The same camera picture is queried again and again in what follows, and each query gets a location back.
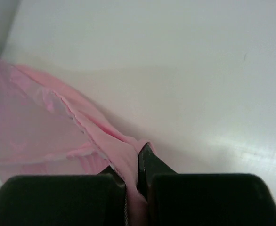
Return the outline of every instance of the dark object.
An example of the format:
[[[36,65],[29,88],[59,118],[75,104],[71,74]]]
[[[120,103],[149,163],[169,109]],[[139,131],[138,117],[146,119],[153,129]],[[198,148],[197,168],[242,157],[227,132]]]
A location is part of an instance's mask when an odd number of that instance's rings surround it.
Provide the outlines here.
[[[276,226],[276,206],[257,176],[177,174],[149,145],[138,165],[150,226]],[[127,225],[125,190],[110,167],[97,176],[15,177],[0,189],[0,226]]]
[[[124,225],[124,204],[111,174],[18,176],[0,189],[0,226]]]

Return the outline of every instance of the pink cloth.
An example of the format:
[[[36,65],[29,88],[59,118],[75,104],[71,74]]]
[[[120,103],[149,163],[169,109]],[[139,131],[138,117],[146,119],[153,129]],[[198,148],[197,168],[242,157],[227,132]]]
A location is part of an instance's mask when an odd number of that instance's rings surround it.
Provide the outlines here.
[[[127,185],[130,225],[147,225],[138,192],[137,141],[116,130],[86,98],[48,73],[0,60],[0,178],[97,174],[111,166]]]

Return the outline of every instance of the fabric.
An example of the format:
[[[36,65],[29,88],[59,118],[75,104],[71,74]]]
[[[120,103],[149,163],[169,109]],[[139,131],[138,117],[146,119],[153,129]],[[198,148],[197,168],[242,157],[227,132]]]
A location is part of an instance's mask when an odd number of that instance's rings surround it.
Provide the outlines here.
[[[0,59],[0,178],[97,174],[111,166],[127,186],[130,225],[147,225],[138,192],[137,141],[116,130],[78,91],[48,73]]]

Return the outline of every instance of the white table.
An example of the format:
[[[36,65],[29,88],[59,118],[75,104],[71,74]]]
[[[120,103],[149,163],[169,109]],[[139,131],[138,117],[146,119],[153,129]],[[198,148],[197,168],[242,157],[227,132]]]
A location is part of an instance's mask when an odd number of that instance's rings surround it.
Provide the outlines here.
[[[47,70],[179,172],[276,200],[276,1],[23,0],[3,57]]]

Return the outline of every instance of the cloth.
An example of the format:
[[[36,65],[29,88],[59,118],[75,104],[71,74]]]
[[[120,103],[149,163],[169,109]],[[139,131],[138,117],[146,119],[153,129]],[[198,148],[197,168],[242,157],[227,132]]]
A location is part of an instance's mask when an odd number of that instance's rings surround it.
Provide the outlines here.
[[[48,73],[0,59],[0,178],[97,174],[111,166],[125,181],[130,225],[147,225],[138,192],[137,141],[115,129],[78,91]]]

